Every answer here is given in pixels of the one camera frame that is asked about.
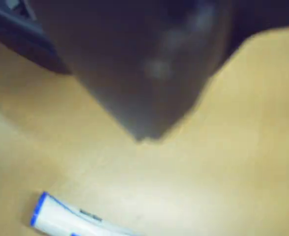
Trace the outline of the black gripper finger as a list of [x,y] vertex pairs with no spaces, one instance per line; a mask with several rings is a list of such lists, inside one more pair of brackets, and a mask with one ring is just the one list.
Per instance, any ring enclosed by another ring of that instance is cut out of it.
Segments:
[[289,27],[289,0],[235,0],[229,55],[249,37]]
[[71,72],[137,140],[160,139],[221,64],[230,0],[32,0]]

